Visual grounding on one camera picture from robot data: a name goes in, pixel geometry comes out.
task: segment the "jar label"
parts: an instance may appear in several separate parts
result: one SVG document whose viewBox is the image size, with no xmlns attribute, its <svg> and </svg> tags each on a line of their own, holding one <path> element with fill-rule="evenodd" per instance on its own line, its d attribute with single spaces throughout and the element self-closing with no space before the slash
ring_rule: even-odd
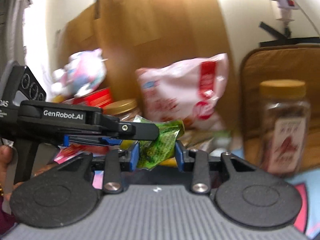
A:
<svg viewBox="0 0 320 240">
<path fill-rule="evenodd" d="M 279 118 L 275 124 L 268 172 L 293 172 L 299 162 L 306 132 L 306 119 Z"/>
</svg>

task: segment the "red box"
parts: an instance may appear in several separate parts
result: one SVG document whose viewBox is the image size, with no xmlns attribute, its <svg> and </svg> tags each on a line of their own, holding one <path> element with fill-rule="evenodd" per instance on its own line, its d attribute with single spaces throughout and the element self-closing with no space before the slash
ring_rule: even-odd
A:
<svg viewBox="0 0 320 240">
<path fill-rule="evenodd" d="M 94 107 L 104 107 L 113 103 L 110 89 L 105 88 L 86 95 L 81 98 L 72 98 L 64 101 L 65 104 L 70 105 L 83 105 L 83 106 L 94 106 Z"/>
</svg>

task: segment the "gold bracelet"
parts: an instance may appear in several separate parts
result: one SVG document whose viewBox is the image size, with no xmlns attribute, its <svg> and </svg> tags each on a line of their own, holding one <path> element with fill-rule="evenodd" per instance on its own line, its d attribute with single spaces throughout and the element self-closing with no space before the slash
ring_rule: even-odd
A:
<svg viewBox="0 0 320 240">
<path fill-rule="evenodd" d="M 3 190 L 2 190 L 2 187 L 1 187 L 1 183 L 0 183 L 0 196 L 3 196 Z"/>
</svg>

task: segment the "glass jar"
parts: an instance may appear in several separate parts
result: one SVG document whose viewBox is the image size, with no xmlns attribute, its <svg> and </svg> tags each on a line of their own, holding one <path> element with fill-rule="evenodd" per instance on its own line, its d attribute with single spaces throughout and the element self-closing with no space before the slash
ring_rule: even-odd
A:
<svg viewBox="0 0 320 240">
<path fill-rule="evenodd" d="M 111 103 L 103 108 L 103 113 L 116 116 L 123 122 L 132 122 L 136 115 L 141 115 L 137 100 L 135 99 L 126 99 Z"/>
<path fill-rule="evenodd" d="M 269 80 L 260 84 L 260 167 L 280 177 L 300 167 L 310 118 L 306 84 L 298 80 Z"/>
</svg>

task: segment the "brown cardboard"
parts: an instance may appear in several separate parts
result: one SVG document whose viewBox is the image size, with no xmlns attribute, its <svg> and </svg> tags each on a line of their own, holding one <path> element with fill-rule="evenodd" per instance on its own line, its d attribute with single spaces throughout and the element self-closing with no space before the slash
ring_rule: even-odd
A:
<svg viewBox="0 0 320 240">
<path fill-rule="evenodd" d="M 102 48 L 115 101 L 137 98 L 134 71 L 165 67 L 194 57 L 228 53 L 230 74 L 217 111 L 228 128 L 238 124 L 238 85 L 228 38 L 217 0 L 100 0 L 100 18 L 91 6 L 65 30 L 60 62 L 76 50 Z"/>
</svg>

